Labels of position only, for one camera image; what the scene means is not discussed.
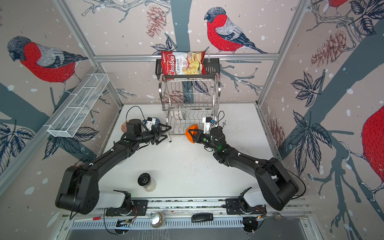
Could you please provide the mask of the white brown lattice bowl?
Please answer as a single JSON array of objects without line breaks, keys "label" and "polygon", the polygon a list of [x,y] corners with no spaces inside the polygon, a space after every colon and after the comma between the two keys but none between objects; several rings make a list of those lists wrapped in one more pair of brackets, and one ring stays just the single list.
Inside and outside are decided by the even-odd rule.
[{"label": "white brown lattice bowl", "polygon": [[179,121],[179,120],[181,119],[181,118],[180,118],[180,112],[179,112],[179,111],[173,111],[172,115],[173,115],[173,117],[174,117],[174,119],[175,119],[176,121]]}]

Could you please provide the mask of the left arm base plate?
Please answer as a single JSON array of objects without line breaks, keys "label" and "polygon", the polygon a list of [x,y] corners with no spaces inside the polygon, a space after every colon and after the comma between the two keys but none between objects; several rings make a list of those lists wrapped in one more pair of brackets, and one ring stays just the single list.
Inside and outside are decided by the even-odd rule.
[{"label": "left arm base plate", "polygon": [[106,210],[106,217],[134,217],[145,216],[148,207],[148,200],[131,200],[119,208],[109,208]]}]

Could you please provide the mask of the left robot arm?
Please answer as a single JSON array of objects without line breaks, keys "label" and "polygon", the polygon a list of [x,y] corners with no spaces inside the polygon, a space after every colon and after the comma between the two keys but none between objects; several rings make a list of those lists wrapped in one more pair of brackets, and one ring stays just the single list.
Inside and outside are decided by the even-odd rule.
[{"label": "left robot arm", "polygon": [[55,200],[59,209],[89,214],[100,202],[99,180],[114,166],[126,160],[138,151],[140,144],[158,145],[167,138],[171,126],[156,123],[155,118],[146,122],[131,119],[126,124],[127,131],[113,147],[80,167],[66,169]]}]

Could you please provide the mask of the steel two-tier dish rack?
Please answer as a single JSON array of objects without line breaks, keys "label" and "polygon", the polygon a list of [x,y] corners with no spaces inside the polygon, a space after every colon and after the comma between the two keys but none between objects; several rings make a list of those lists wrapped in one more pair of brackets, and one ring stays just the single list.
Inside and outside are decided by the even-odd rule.
[{"label": "steel two-tier dish rack", "polygon": [[[172,127],[168,136],[183,136],[192,125],[203,130],[203,117],[218,120],[221,98],[220,75],[181,75],[161,74],[159,96],[166,125]],[[173,111],[186,111],[186,119],[176,121]]]}]

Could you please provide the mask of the dark blue patterned bowl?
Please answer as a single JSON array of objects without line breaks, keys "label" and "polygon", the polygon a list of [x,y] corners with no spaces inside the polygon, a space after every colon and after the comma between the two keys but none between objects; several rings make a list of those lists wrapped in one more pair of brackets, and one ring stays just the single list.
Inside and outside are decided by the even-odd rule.
[{"label": "dark blue patterned bowl", "polygon": [[151,130],[152,127],[157,128],[160,125],[161,121],[157,118],[150,118],[148,117],[147,120],[144,121],[144,124],[146,125],[147,129]]}]

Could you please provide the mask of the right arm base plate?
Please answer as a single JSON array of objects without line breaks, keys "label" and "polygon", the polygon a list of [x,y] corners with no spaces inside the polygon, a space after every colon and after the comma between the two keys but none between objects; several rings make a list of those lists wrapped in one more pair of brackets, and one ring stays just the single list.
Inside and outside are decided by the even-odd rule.
[{"label": "right arm base plate", "polygon": [[265,205],[251,207],[241,199],[226,199],[223,208],[226,209],[227,215],[266,215]]}]

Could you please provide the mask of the orange plastic bowl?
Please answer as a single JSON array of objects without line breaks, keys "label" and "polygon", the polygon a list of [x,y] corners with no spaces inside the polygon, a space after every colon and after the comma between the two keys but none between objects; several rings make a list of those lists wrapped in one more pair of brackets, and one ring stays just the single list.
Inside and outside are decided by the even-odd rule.
[{"label": "orange plastic bowl", "polygon": [[199,130],[199,126],[198,125],[192,125],[185,132],[185,136],[193,144],[195,143],[194,137],[196,136],[198,130]]}]

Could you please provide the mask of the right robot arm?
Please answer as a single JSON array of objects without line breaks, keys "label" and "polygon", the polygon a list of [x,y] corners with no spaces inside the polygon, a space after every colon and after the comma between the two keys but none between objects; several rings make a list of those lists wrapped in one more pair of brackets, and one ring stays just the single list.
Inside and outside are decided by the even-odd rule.
[{"label": "right robot arm", "polygon": [[227,144],[221,127],[204,133],[192,126],[186,136],[192,143],[213,150],[213,156],[220,164],[237,168],[256,178],[264,200],[275,210],[281,211],[299,192],[298,184],[278,159],[258,159],[239,152]]}]

